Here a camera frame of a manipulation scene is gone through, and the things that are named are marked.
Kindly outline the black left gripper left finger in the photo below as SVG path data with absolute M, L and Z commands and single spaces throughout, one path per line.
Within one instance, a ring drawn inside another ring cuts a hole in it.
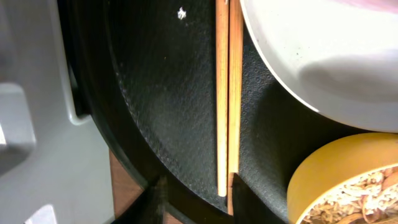
M 167 200 L 167 179 L 159 177 L 112 224 L 163 224 Z

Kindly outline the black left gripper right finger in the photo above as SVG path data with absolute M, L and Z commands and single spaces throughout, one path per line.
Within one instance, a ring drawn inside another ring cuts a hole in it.
M 285 224 L 250 189 L 238 174 L 233 176 L 233 219 L 236 224 Z

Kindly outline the yellow bowl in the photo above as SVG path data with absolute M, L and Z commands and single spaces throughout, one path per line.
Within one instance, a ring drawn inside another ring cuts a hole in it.
M 356 134 L 324 145 L 298 166 L 289 182 L 289 223 L 301 223 L 325 194 L 345 182 L 395 166 L 397 134 Z

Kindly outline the food scraps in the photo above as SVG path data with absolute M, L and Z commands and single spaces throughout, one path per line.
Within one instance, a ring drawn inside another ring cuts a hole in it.
M 397 167 L 356 177 L 330 191 L 303 216 L 314 223 L 397 223 Z

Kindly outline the wooden chopstick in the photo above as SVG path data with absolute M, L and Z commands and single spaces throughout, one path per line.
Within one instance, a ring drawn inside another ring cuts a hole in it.
M 215 1 L 216 17 L 216 140 L 218 195 L 227 196 L 228 188 L 228 34 L 229 5 Z
M 233 177 L 239 172 L 241 92 L 243 74 L 243 13 L 239 0 L 229 0 L 228 214 L 233 215 Z

